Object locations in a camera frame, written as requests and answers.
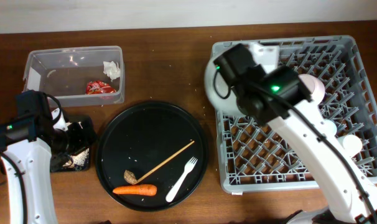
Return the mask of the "wooden chopstick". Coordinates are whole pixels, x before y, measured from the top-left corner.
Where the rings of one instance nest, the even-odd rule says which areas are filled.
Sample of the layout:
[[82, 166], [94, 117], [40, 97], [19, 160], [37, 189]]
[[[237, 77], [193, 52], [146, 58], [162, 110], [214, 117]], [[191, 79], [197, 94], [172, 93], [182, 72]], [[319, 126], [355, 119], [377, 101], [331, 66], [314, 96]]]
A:
[[150, 176], [151, 174], [153, 174], [156, 170], [160, 169], [162, 166], [164, 166], [165, 164], [167, 164], [169, 161], [171, 161], [173, 158], [175, 158], [176, 156], [178, 156], [181, 152], [185, 151], [188, 147], [190, 147], [191, 145], [193, 145], [195, 143], [195, 141], [190, 141], [186, 146], [184, 146], [183, 148], [179, 149], [177, 152], [175, 152], [174, 154], [172, 154], [170, 157], [168, 157], [166, 160], [162, 161], [160, 164], [158, 164], [157, 166], [155, 166], [153, 169], [151, 169], [148, 173], [144, 174], [141, 178], [139, 178], [137, 181], [136, 181], [136, 184], [140, 183], [141, 181], [143, 181], [145, 178], [147, 178], [148, 176]]

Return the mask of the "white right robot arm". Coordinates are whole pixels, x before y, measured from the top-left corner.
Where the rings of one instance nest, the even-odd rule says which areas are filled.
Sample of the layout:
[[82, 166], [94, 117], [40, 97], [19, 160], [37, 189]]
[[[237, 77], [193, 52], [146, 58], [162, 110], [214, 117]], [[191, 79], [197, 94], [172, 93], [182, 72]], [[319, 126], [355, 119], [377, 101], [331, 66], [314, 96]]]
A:
[[336, 138], [323, 119], [321, 81], [288, 67], [266, 73], [255, 65], [240, 70], [237, 84], [241, 107], [288, 143], [327, 200], [326, 208], [300, 210], [286, 223], [377, 223], [377, 186], [352, 161], [360, 140]]

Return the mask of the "blue bowl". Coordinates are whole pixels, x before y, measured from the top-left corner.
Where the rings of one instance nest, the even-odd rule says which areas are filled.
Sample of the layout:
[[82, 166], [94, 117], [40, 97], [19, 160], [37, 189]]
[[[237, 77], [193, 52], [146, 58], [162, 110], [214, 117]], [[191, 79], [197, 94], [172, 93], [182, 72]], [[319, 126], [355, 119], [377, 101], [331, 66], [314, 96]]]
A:
[[329, 119], [325, 119], [322, 122], [323, 130], [326, 135], [336, 135], [337, 126], [335, 123]]

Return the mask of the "pink saucer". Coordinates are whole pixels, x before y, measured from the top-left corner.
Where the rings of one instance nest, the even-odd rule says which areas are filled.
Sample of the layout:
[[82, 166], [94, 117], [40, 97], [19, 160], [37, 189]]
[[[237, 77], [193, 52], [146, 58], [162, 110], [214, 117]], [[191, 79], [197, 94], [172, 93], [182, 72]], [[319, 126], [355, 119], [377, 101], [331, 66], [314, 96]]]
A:
[[310, 91], [312, 99], [319, 105], [321, 104], [325, 96], [325, 86], [324, 84], [316, 77], [308, 74], [301, 74], [299, 78], [304, 83], [304, 85]]

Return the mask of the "white tissue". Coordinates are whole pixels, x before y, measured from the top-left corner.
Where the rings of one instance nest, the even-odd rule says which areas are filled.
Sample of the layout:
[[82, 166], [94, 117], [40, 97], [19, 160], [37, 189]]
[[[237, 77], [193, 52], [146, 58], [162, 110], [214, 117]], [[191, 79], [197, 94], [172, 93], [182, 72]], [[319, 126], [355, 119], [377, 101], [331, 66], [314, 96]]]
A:
[[103, 62], [103, 73], [113, 82], [121, 77], [121, 70], [117, 63]]

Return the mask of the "orange carrot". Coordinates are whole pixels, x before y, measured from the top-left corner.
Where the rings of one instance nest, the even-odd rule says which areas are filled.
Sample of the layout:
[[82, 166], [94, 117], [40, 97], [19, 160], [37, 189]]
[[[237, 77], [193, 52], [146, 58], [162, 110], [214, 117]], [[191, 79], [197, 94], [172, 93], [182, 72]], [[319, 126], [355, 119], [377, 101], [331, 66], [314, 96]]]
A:
[[113, 193], [117, 195], [155, 196], [157, 193], [157, 187], [151, 184], [127, 185], [116, 187], [113, 189]]

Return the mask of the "red snack wrapper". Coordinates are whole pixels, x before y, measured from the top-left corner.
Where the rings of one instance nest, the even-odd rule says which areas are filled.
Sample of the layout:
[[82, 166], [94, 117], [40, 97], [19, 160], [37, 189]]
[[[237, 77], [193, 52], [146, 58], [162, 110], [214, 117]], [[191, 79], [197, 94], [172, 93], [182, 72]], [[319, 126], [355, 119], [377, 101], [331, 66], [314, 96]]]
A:
[[113, 87], [111, 87], [109, 84], [100, 80], [88, 82], [86, 85], [87, 95], [107, 94], [107, 93], [115, 93], [115, 92], [116, 90]]

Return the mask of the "cream cup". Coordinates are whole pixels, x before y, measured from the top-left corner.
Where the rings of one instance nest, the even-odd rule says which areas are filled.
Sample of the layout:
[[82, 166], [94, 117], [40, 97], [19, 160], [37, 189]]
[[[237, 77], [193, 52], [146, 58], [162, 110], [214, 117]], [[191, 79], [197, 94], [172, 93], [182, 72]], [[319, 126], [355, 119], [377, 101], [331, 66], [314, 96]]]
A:
[[363, 147], [362, 140], [352, 134], [341, 136], [337, 140], [350, 157], [357, 155]]

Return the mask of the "white plastic fork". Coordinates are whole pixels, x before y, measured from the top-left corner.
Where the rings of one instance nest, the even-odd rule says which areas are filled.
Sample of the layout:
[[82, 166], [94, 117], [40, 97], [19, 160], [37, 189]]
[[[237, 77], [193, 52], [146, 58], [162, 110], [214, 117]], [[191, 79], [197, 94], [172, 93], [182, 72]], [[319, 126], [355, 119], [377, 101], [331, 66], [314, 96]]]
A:
[[177, 182], [174, 186], [169, 190], [168, 194], [165, 197], [166, 202], [172, 202], [177, 192], [179, 191], [183, 181], [185, 180], [186, 176], [193, 170], [197, 163], [198, 159], [196, 157], [192, 157], [184, 166], [184, 171], [182, 175], [179, 177]]

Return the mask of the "grey plate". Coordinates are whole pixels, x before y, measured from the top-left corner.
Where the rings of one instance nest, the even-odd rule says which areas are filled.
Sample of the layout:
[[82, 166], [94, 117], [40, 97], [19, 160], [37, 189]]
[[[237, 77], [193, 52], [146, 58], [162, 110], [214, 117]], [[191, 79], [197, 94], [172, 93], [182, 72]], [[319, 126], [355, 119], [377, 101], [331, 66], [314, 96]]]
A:
[[215, 82], [213, 81], [216, 72], [216, 66], [213, 61], [223, 52], [230, 50], [237, 44], [243, 44], [247, 47], [254, 61], [257, 64], [261, 64], [266, 73], [270, 73], [277, 68], [280, 47], [273, 44], [266, 45], [266, 43], [261, 43], [257, 40], [217, 42], [213, 44], [212, 54], [205, 68], [205, 93], [216, 111], [221, 111], [225, 115], [244, 116], [236, 104], [236, 95], [232, 91], [230, 96], [225, 100], [217, 95], [217, 92], [221, 96], [225, 96], [228, 93], [228, 85], [221, 75], [218, 74]]

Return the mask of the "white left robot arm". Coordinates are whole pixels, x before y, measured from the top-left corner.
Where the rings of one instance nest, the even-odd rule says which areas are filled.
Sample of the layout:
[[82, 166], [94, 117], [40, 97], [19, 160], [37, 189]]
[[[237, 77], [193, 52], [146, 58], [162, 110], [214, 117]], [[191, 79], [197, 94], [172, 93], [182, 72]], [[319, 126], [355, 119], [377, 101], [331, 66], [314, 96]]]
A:
[[89, 116], [59, 119], [51, 132], [29, 135], [28, 126], [11, 123], [0, 137], [7, 175], [11, 223], [57, 223], [50, 175], [89, 168], [96, 133]]

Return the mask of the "walnut shell piece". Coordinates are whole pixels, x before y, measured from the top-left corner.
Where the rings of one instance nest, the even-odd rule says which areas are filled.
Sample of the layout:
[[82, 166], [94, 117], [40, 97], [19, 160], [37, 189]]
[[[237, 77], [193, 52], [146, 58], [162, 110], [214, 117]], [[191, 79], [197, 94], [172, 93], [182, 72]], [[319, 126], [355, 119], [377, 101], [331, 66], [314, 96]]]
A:
[[124, 175], [123, 175], [123, 177], [124, 177], [124, 180], [125, 180], [127, 183], [129, 183], [129, 184], [131, 184], [131, 185], [135, 185], [135, 184], [137, 184], [136, 176], [135, 176], [131, 171], [129, 171], [129, 170], [125, 170], [125, 171], [124, 171]]

